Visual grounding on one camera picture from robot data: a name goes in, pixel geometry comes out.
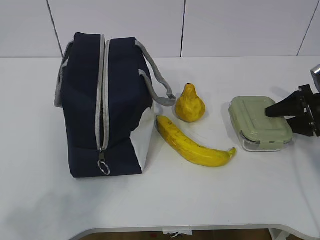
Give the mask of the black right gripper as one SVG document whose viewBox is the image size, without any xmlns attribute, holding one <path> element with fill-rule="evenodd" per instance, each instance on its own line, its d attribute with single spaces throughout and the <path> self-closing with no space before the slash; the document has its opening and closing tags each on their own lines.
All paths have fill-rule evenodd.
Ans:
<svg viewBox="0 0 320 240">
<path fill-rule="evenodd" d="M 294 116 L 286 120 L 293 133 L 320 136 L 320 94 L 313 93 L 309 84 L 300 86 L 299 91 L 267 107 L 265 115 L 270 118 Z"/>
</svg>

